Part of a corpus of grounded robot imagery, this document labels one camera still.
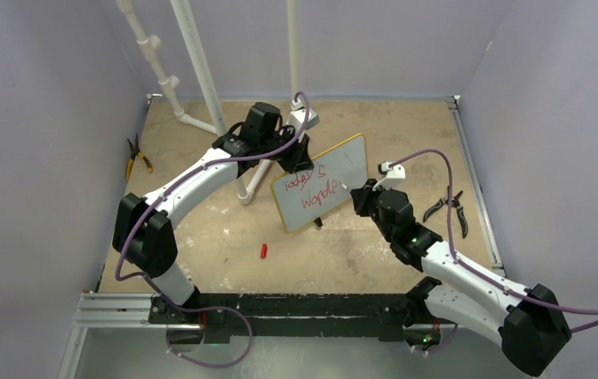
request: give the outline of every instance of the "yellow whiteboard frame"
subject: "yellow whiteboard frame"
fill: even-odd
[[[342,146],[342,145],[344,145],[344,144],[347,144],[349,141],[352,141],[352,140],[354,140],[355,138],[358,138],[359,136],[363,137],[363,158],[364,158],[364,161],[366,161],[366,174],[367,174],[367,176],[368,176],[368,149],[367,149],[367,145],[366,145],[366,136],[365,136],[363,133],[357,133],[357,134],[355,134],[354,136],[352,136],[352,137],[349,137],[347,140],[345,140],[345,141],[342,141],[342,142],[340,142],[339,144],[336,144],[336,145],[332,146],[331,148],[327,148],[327,149],[326,149],[324,152],[321,152],[321,153],[317,154],[316,156],[312,157],[311,159],[312,159],[312,160],[315,160],[315,159],[319,158],[320,156],[323,156],[323,155],[325,155],[325,154],[327,154],[327,153],[329,153],[329,152],[332,152],[333,150],[336,150],[336,149],[337,149],[337,148],[339,148],[340,146]],[[276,203],[276,209],[277,209],[277,211],[278,211],[278,214],[280,215],[280,220],[282,221],[282,226],[284,227],[284,231],[285,231],[286,233],[288,233],[288,234],[290,234],[290,235],[291,235],[291,234],[294,234],[294,233],[296,233],[296,232],[298,232],[298,231],[302,231],[303,229],[305,229],[305,228],[306,228],[306,225],[310,225],[310,221],[309,221],[309,222],[307,222],[307,223],[306,223],[305,225],[303,225],[302,227],[300,227],[300,228],[296,229],[295,231],[289,231],[289,230],[287,229],[287,224],[286,224],[286,223],[284,223],[284,217],[282,216],[282,212],[280,211],[280,203],[279,203],[279,202],[278,202],[278,200],[277,200],[277,197],[276,197],[276,193],[275,193],[275,191],[273,191],[273,184],[275,184],[275,182],[277,182],[278,180],[282,179],[282,178],[283,178],[283,177],[284,177],[286,174],[287,174],[287,173],[285,173],[285,174],[282,174],[282,175],[278,176],[277,178],[275,178],[275,179],[273,179],[273,180],[271,181],[271,195],[273,196],[273,201]],[[348,201],[350,201],[350,200],[351,200],[351,198],[348,198],[347,200],[345,200],[345,201],[343,201],[342,203],[340,203],[340,204],[336,205],[335,207],[333,207],[333,208],[332,208],[332,209],[330,209],[329,211],[325,212],[325,213],[324,213],[322,216],[320,216],[320,217],[327,216],[328,214],[330,214],[331,212],[333,212],[333,210],[334,210],[334,209],[336,209],[336,208],[340,207],[341,205],[343,205],[343,204],[347,203],[347,202],[348,202]]]

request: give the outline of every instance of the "wooden board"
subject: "wooden board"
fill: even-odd
[[[313,158],[315,168],[284,174],[271,183],[273,199],[288,233],[350,200],[342,187],[363,186],[368,178],[366,141],[359,133]]]
[[[283,114],[288,102],[271,102]],[[319,113],[319,125],[308,131],[310,154],[315,155],[357,133],[366,135],[368,172],[377,164],[399,159],[423,148],[443,151],[452,163],[455,190],[464,190],[460,201],[471,228],[457,248],[482,265],[489,266],[487,245],[480,226],[472,184],[464,164],[452,115],[443,102],[406,101],[311,101]],[[185,111],[209,121],[203,102],[185,102]],[[244,120],[254,102],[223,102],[228,125]],[[214,136],[175,119],[170,104],[153,102],[141,136],[141,149],[154,165],[148,173],[136,163],[126,187],[142,195],[171,181],[200,159]],[[404,163],[407,179],[398,189],[408,193],[421,218],[424,211],[445,196],[447,172],[438,156],[421,156]],[[233,184],[216,191],[198,205],[175,230],[177,258],[182,270],[205,292],[291,293],[405,293],[423,274],[401,264],[373,222],[358,217],[352,203],[331,212],[324,227],[305,227],[288,234],[278,220],[270,190],[270,178],[283,174],[277,164],[270,171],[253,201],[241,205]],[[244,175],[250,180],[252,172]],[[111,209],[117,209],[115,199]],[[446,235],[446,213],[441,210],[426,223]],[[459,231],[457,217],[453,229]],[[261,244],[269,247],[259,258]],[[115,281],[119,253],[109,249],[100,291],[149,293],[143,280]],[[137,268],[125,263],[123,273]]]

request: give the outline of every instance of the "yellow-handled pliers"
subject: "yellow-handled pliers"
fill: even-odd
[[[141,152],[141,148],[138,146],[138,134],[136,133],[136,144],[132,144],[129,138],[126,139],[126,142],[129,142],[129,148],[131,149],[131,158],[129,158],[129,162],[126,164],[126,180],[129,181],[129,177],[131,176],[131,168],[134,166],[134,160],[136,160],[136,156],[140,156],[141,159],[145,161],[145,166],[148,167],[148,171],[152,172],[153,169],[150,159],[148,159],[148,157]]]

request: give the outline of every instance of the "pliers handle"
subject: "pliers handle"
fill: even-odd
[[[459,225],[461,226],[461,237],[466,238],[468,234],[468,223],[466,222],[466,216],[464,216],[464,207],[461,206],[459,202],[459,197],[463,194],[464,191],[459,191],[459,193],[453,197],[452,199],[452,206],[457,210],[457,218],[459,219]],[[422,217],[422,222],[426,223],[429,217],[436,213],[443,205],[447,205],[447,197],[443,197],[442,199],[438,200],[438,202],[432,205],[427,211],[424,213],[424,217]]]
[[[129,178],[131,177],[131,169],[134,167],[134,160],[136,160],[136,156],[141,157],[141,159],[145,162],[145,166],[148,167],[149,172],[153,172],[154,169],[152,168],[150,159],[148,159],[148,157],[141,152],[141,148],[138,145],[138,134],[136,134],[136,138],[134,140],[135,144],[132,144],[129,138],[126,139],[126,142],[129,143],[129,148],[131,149],[131,157],[129,158],[129,162],[126,163],[126,180],[129,181]]]

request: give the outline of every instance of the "robotic arm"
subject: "robotic arm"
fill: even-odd
[[[405,179],[404,168],[382,163],[378,170],[383,179],[368,179],[350,194],[355,213],[374,221],[397,259],[428,274],[408,292],[405,326],[427,316],[451,320],[499,345],[520,370],[541,375],[570,340],[571,331],[559,310],[510,293],[558,305],[552,291],[542,284],[527,288],[458,252],[453,255],[448,242],[416,221],[408,196],[393,188]]]
[[[256,103],[248,112],[245,122],[233,125],[228,133],[217,138],[212,148],[176,179],[147,193],[143,198],[129,193],[120,201],[112,240],[113,247],[119,252],[122,252],[125,241],[143,213],[158,201],[133,236],[126,259],[140,268],[175,304],[192,307],[197,304],[199,291],[175,263],[178,247],[173,230],[211,193],[259,164],[260,160],[206,164],[213,160],[254,157],[272,152],[288,143],[304,120],[307,121],[305,129],[319,123],[317,113],[307,110],[299,101],[292,104],[292,109],[287,125],[282,126],[282,115],[278,108],[267,103]],[[304,133],[287,149],[269,158],[277,161],[289,173],[311,170],[314,165],[308,155],[309,140]],[[200,167],[205,169],[193,174],[165,195],[165,191],[180,178]]]

